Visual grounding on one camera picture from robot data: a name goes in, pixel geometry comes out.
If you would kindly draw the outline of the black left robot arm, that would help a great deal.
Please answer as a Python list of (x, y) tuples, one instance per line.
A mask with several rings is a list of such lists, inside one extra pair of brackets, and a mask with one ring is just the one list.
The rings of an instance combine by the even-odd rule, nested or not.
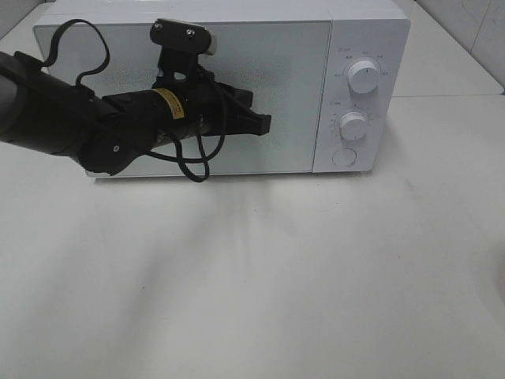
[(182, 174), (203, 182), (193, 164), (213, 158), (184, 156), (182, 142), (269, 132), (271, 116), (252, 109), (253, 94), (220, 83), (199, 62), (210, 54), (211, 32), (198, 24), (159, 18), (150, 30), (160, 46), (159, 74), (150, 89), (98, 97), (77, 76), (68, 84), (47, 73), (71, 21), (61, 24), (46, 59), (24, 52), (1, 56), (1, 140), (4, 143), (73, 159), (86, 171), (116, 175), (148, 156), (176, 163)]

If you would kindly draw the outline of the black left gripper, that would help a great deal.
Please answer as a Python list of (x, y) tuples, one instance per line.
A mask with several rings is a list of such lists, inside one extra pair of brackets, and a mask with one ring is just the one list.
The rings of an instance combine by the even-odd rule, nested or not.
[(269, 114), (252, 109), (253, 93), (215, 81), (199, 63), (214, 55), (217, 39), (199, 24), (159, 18), (151, 41), (162, 47), (159, 74), (150, 89), (94, 99), (92, 139), (84, 147), (84, 168), (113, 176), (141, 156), (176, 163), (185, 176), (221, 150), (225, 136), (261, 137), (271, 126)]

